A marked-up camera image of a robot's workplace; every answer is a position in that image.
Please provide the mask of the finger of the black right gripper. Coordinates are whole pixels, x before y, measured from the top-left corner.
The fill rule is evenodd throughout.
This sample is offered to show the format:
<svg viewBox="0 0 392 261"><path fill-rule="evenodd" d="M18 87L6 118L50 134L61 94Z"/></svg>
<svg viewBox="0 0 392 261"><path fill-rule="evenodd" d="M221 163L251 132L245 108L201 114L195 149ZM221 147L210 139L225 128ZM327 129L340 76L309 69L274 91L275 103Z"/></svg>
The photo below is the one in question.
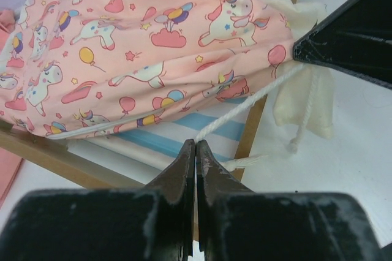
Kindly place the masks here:
<svg viewBox="0 0 392 261"><path fill-rule="evenodd" d="M391 88L391 0L348 0L293 45L295 61Z"/></svg>

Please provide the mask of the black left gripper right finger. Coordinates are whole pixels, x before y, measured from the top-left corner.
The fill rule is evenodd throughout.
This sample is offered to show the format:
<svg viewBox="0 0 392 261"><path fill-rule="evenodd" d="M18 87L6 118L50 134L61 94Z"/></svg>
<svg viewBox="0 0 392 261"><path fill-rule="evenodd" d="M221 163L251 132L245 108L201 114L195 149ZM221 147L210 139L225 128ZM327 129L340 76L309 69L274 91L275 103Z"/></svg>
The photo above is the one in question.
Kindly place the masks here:
<svg viewBox="0 0 392 261"><path fill-rule="evenodd" d="M197 143L199 248L206 260L388 260L350 195L256 193Z"/></svg>

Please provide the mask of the pink unicorn print mattress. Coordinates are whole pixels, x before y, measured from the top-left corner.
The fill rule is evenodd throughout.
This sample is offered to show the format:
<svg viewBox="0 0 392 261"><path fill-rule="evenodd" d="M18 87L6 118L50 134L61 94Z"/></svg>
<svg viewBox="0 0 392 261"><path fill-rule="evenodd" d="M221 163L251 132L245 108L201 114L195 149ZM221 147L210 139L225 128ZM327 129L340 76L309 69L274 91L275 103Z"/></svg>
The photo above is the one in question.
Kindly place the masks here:
<svg viewBox="0 0 392 261"><path fill-rule="evenodd" d="M278 91L273 117L333 135L333 77L293 59L293 45L325 17L292 0L25 0L24 49L2 121L52 140L109 136L150 125L195 128L220 142L234 116Z"/></svg>

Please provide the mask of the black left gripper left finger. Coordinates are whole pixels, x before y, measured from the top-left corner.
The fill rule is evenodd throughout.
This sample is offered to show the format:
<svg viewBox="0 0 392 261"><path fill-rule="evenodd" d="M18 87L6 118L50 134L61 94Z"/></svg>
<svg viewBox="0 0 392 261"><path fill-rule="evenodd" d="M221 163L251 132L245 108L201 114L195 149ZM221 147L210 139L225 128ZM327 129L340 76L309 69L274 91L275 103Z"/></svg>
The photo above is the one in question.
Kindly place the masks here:
<svg viewBox="0 0 392 261"><path fill-rule="evenodd" d="M2 260L187 260L193 254L195 151L146 186L26 194L1 233Z"/></svg>

